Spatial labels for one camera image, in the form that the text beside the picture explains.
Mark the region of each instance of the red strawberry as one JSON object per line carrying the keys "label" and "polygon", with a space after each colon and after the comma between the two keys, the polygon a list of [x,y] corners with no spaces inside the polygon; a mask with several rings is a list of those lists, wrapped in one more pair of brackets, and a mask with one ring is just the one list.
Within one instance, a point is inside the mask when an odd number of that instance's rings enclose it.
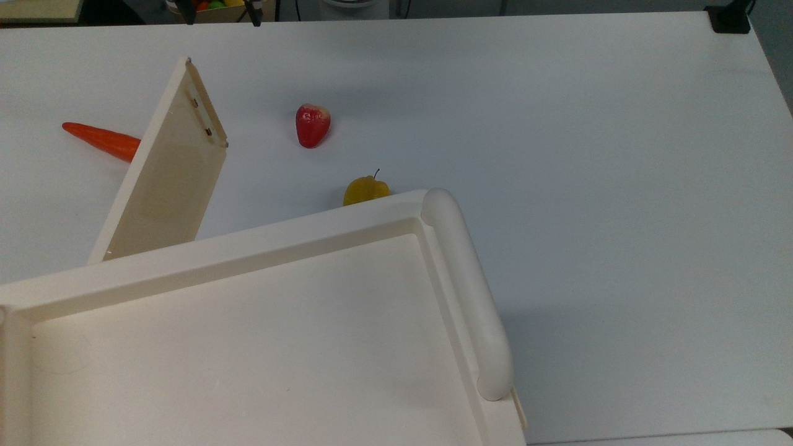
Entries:
{"label": "red strawberry", "polygon": [[295,115],[297,139],[305,148],[315,148],[331,128],[331,112],[325,107],[303,104]]}

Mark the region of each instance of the orange carrot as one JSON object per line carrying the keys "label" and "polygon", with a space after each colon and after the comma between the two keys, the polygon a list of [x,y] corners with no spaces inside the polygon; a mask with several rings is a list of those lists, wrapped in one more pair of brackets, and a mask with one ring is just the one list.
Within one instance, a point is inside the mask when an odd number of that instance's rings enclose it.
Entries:
{"label": "orange carrot", "polygon": [[95,148],[128,162],[132,162],[140,145],[140,140],[137,138],[90,125],[64,122],[61,127]]}

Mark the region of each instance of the plastic vegetable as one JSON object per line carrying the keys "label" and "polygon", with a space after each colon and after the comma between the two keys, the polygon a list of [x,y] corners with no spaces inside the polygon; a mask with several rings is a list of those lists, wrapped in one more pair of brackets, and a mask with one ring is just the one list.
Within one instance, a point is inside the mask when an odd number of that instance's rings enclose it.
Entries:
{"label": "plastic vegetable", "polygon": [[64,122],[61,127],[95,148],[108,152],[110,155],[121,158],[124,161],[132,161],[140,145],[140,140],[135,137],[91,127],[90,125]]}
{"label": "plastic vegetable", "polygon": [[331,112],[325,107],[303,104],[295,114],[297,140],[305,148],[315,148],[331,128]]}
{"label": "plastic vegetable", "polygon": [[388,197],[391,194],[388,184],[374,179],[374,177],[377,176],[377,172],[374,172],[374,176],[362,176],[359,179],[354,179],[352,183],[347,186],[347,190],[344,192],[345,206],[360,202],[368,202],[375,198]]}

